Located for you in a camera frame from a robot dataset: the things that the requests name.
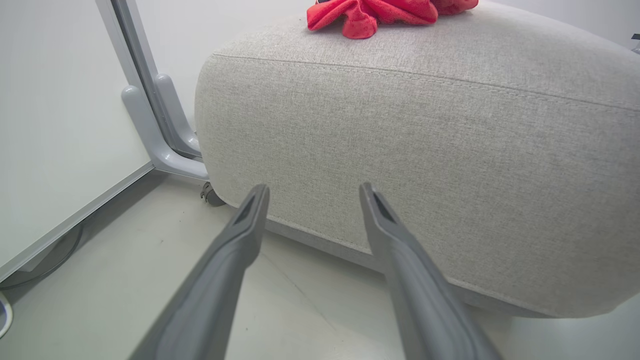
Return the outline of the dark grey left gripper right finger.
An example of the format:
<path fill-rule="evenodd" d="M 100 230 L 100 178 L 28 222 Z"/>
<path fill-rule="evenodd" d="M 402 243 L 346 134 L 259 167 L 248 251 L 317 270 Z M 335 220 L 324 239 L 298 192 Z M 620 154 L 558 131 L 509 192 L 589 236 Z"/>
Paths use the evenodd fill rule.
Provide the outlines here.
<path fill-rule="evenodd" d="M 502 355 L 383 194 L 359 186 L 366 239 L 389 288 L 407 360 L 500 360 Z"/>

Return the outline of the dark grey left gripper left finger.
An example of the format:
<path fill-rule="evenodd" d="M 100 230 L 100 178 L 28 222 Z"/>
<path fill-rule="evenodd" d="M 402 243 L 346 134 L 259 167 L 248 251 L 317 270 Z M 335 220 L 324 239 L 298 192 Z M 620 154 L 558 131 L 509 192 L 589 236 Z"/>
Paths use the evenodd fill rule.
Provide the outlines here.
<path fill-rule="evenodd" d="M 135 348 L 132 360 L 226 357 L 245 271 L 258 257 L 270 202 L 254 186 Z"/>

